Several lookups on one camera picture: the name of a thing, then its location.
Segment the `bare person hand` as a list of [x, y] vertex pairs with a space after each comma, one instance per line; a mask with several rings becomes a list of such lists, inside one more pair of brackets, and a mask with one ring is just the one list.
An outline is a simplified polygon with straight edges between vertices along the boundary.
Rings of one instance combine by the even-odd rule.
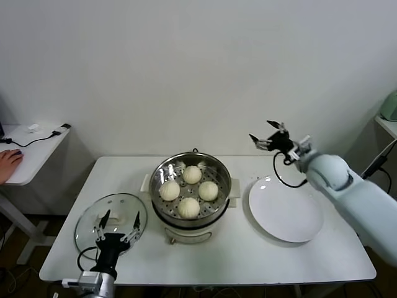
[[5, 184], [23, 160], [20, 150], [4, 150], [0, 155], [0, 183]]

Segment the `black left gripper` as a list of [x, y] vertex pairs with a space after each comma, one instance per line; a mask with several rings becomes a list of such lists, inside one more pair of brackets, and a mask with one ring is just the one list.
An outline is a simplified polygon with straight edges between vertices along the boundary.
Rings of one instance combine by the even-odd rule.
[[100, 250], [96, 265], [92, 270], [114, 270], [121, 253], [130, 249], [130, 241], [140, 236], [140, 212], [137, 213], [132, 230], [126, 235], [122, 233], [105, 233], [104, 229], [110, 217], [109, 209], [94, 227], [97, 238], [96, 244]]

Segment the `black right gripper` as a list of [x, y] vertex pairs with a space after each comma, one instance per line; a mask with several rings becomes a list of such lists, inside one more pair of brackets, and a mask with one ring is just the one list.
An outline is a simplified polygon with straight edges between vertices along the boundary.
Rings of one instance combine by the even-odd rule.
[[257, 149], [267, 149], [268, 151], [278, 150], [282, 153], [288, 153], [294, 147], [294, 142], [290, 139], [290, 134], [285, 128], [285, 124], [274, 120], [268, 120], [267, 123], [278, 131], [268, 139], [260, 139], [250, 133], [249, 136], [254, 142], [255, 147]]

